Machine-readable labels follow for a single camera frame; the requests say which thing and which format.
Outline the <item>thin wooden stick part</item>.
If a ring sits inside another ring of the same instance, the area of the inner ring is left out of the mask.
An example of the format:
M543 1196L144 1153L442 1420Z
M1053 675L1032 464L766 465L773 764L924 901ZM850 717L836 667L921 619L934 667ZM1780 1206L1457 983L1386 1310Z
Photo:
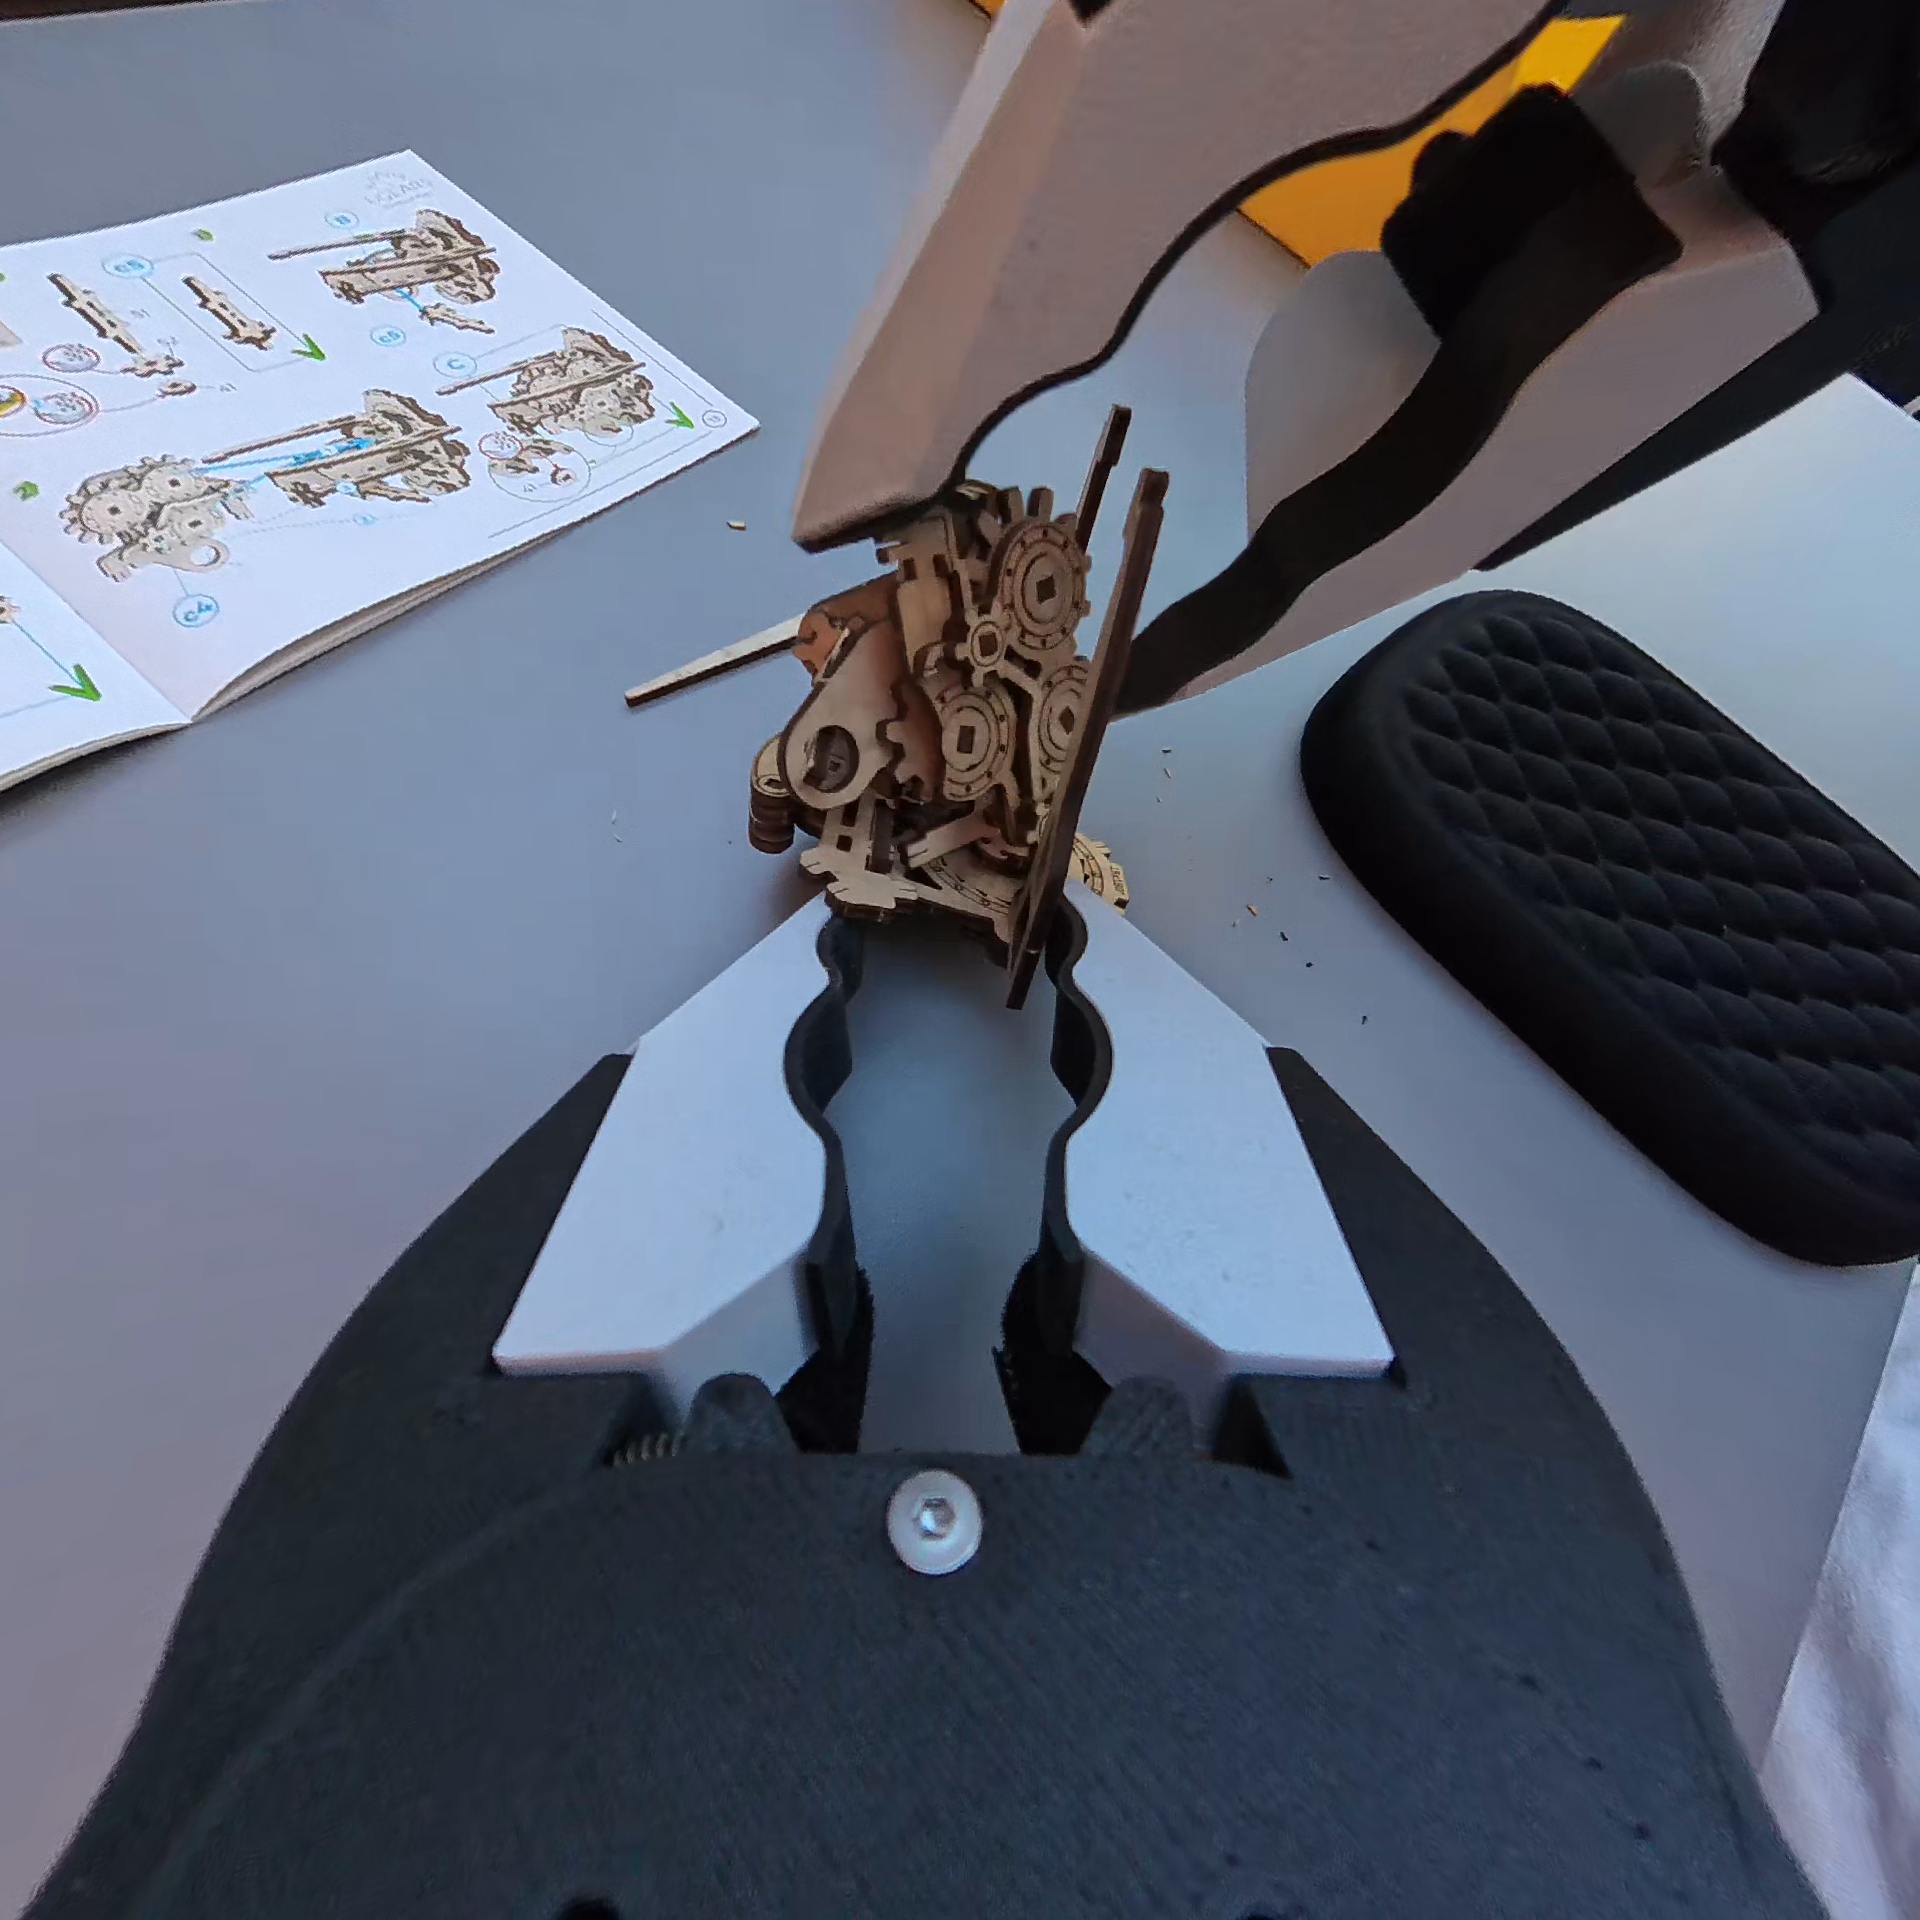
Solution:
M800 619L781 619L766 631L757 631L743 639L733 639L719 649L708 652L706 656L697 656L682 665L670 667L668 672L648 681L625 687L622 701L629 709L639 709L660 701L663 696L677 691L721 678L724 675L730 675L743 665L754 665L769 656L789 653L798 635Z

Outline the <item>wooden gear model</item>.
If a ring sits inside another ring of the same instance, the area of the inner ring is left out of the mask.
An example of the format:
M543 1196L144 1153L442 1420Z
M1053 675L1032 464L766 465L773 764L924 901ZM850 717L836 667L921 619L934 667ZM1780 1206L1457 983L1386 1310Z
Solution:
M1164 523L1141 469L1092 656L1090 539L1132 411L1114 404L1073 511L964 480L897 523L881 572L800 617L808 692L751 764L749 844L814 839L801 870L853 921L967 924L1026 999L1072 865Z

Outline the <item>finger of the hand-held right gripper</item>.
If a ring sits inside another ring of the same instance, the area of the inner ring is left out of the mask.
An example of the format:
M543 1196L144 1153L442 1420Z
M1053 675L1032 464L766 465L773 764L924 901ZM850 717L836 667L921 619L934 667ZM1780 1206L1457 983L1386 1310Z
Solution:
M838 547L1114 351L1261 185L1400 142L1554 14L1530 3L1005 4L808 446L791 534Z
M1670 4L1565 94L1440 134L1375 252L1306 272L1246 376L1250 539L1135 638L1121 709L1487 563L1817 313L1711 165L1782 4Z

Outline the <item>black quilted wrist rest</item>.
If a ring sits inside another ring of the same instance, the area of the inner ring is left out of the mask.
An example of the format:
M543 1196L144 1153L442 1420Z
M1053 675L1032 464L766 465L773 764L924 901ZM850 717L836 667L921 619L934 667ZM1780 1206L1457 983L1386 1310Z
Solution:
M1312 709L1374 901L1705 1208L1810 1264L1917 1245L1917 883L1593 614L1469 592Z

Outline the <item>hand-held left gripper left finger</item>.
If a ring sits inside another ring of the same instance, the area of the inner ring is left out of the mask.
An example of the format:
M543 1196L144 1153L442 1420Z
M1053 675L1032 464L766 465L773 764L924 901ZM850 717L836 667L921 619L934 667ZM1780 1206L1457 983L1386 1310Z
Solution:
M638 1040L500 1371L638 1371L674 1422L706 1381L754 1376L801 1448L856 1448L873 1295L824 1110L862 957L862 925L805 902Z

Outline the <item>white instruction booklet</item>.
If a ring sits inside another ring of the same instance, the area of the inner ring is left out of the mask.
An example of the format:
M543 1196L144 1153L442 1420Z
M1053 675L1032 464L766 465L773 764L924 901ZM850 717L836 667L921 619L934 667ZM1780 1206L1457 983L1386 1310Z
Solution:
M2 267L4 789L758 427L408 150Z

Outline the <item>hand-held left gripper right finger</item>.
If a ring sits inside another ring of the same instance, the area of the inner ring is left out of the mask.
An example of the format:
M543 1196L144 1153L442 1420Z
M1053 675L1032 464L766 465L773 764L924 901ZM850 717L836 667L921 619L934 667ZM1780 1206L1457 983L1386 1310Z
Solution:
M1215 1437L1237 1381L1386 1376L1374 1297L1256 1031L1110 902L1047 936L1039 1241L994 1352L1021 1454L1082 1447L1110 1391L1164 1381Z

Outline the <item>person's white clothing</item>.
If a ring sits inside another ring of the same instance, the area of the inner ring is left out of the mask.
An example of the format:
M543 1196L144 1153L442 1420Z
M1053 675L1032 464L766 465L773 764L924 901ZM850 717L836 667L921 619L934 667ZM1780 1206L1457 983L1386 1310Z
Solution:
M1830 1916L1917 1916L1916 1281L1759 1777Z

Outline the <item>yellow box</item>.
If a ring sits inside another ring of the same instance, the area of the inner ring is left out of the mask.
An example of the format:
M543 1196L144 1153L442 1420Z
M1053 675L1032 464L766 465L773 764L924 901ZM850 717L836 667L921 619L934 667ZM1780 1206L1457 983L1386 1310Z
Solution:
M1624 4L1005 4L988 27L926 209L926 264L1005 253L1000 281L1090 299L1104 340L1229 203L1282 201L1305 261L1375 249L1430 124L1574 80L1535 45Z

